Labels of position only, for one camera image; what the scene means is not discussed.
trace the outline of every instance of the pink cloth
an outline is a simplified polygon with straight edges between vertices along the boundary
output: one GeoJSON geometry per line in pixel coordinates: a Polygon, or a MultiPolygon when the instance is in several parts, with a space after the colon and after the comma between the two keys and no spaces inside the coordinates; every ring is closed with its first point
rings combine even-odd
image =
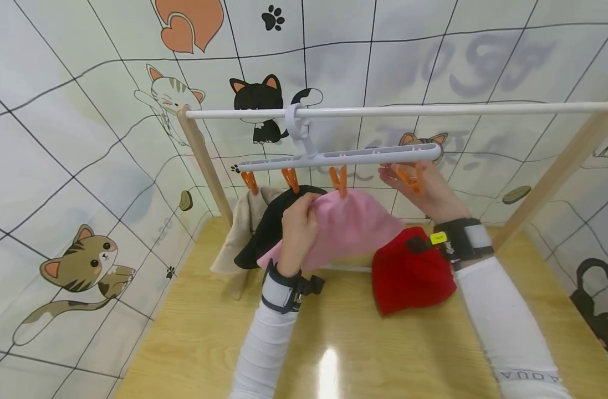
{"type": "MultiPolygon", "coordinates": [[[[371,194],[349,189],[345,198],[334,191],[316,199],[320,227],[317,242],[306,258],[302,270],[315,270],[331,260],[365,255],[377,251],[395,238],[404,228],[371,194]]],[[[266,268],[270,259],[279,262],[282,241],[257,260],[266,268]]]]}

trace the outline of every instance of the tiled wall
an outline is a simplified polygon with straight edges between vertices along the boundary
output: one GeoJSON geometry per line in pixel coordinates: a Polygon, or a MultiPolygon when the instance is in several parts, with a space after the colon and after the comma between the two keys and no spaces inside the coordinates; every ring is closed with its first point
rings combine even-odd
{"type": "MultiPolygon", "coordinates": [[[[608,1],[1,0],[0,398],[115,391],[172,268],[217,214],[173,109],[232,109],[231,79],[269,75],[284,106],[305,88],[323,94],[316,108],[601,101],[608,1]],[[98,274],[63,281],[90,267],[68,261],[91,253],[90,241],[74,242],[90,234],[108,238],[94,255],[103,273],[122,265],[135,277],[105,306],[64,312],[25,342],[19,327],[41,306],[106,299],[98,274]]],[[[333,118],[310,133],[327,151],[447,132],[439,168],[476,217],[501,224],[519,205],[506,194],[536,184],[585,118],[333,118]]],[[[254,144],[255,127],[271,123],[198,122],[231,202],[246,190],[238,162],[301,151],[290,139],[254,144]]],[[[571,291],[581,260],[608,264],[608,149],[595,155],[530,228],[571,291]]],[[[392,214],[425,221],[375,166],[349,172],[392,214]]],[[[279,171],[256,176],[286,187],[279,171]]],[[[331,186],[326,168],[298,179],[331,186]]],[[[602,273],[585,281],[608,311],[602,273]]]]}

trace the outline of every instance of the clothespin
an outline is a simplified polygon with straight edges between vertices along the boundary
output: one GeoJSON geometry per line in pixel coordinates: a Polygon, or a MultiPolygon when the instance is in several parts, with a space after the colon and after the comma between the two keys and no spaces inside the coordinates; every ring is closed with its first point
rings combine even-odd
{"type": "Polygon", "coordinates": [[[421,172],[421,167],[417,167],[415,165],[415,171],[417,172],[417,177],[409,177],[406,172],[402,169],[397,169],[397,176],[403,181],[406,186],[412,189],[415,194],[418,196],[424,195],[424,186],[423,186],[423,173],[421,172]]]}
{"type": "Polygon", "coordinates": [[[255,175],[253,172],[242,172],[242,180],[246,184],[246,187],[256,196],[260,190],[257,188],[257,181],[255,181],[255,175]]]}
{"type": "Polygon", "coordinates": [[[284,176],[288,187],[292,188],[295,194],[299,194],[299,182],[297,181],[297,173],[295,173],[295,168],[282,169],[282,175],[284,176]]]}
{"type": "Polygon", "coordinates": [[[339,190],[340,197],[345,198],[346,193],[348,192],[348,188],[346,187],[346,165],[341,167],[340,177],[337,177],[337,169],[335,169],[335,167],[330,167],[328,173],[330,174],[330,180],[332,180],[335,190],[339,190]]]}

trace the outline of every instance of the beige cloth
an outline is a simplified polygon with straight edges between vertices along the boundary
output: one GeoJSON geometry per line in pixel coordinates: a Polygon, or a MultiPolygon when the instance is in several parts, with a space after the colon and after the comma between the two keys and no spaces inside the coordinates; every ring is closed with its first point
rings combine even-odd
{"type": "Polygon", "coordinates": [[[233,260],[248,244],[252,236],[251,231],[257,229],[268,204],[282,193],[282,190],[271,186],[258,186],[258,189],[259,193],[256,196],[249,190],[237,201],[233,210],[233,226],[211,266],[211,272],[218,274],[241,272],[233,260]]]}

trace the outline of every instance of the black wrist strap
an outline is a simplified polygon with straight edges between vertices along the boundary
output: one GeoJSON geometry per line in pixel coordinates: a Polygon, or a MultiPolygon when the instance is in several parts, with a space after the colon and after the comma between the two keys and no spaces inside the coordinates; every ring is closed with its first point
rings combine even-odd
{"type": "Polygon", "coordinates": [[[317,276],[311,276],[310,280],[307,280],[302,277],[301,270],[295,276],[283,277],[277,271],[277,264],[273,264],[271,259],[262,281],[262,302],[281,314],[296,312],[299,311],[302,297],[320,294],[325,282],[317,276]]]}
{"type": "Polygon", "coordinates": [[[434,232],[441,231],[446,233],[460,260],[480,259],[494,253],[492,241],[479,219],[461,218],[436,225],[434,232]]]}

